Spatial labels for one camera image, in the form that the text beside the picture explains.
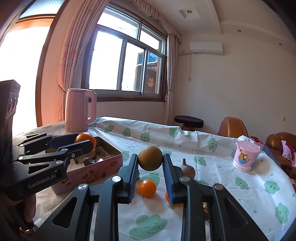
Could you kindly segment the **person's left hand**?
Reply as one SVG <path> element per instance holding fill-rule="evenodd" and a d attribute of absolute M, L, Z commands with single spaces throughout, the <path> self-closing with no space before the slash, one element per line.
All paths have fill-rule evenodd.
<path fill-rule="evenodd" d="M 12 201 L 1 191 L 1 231 L 7 232 L 16 228 L 29 230 L 34 226 L 35 214 L 35 194 L 21 201 Z"/>

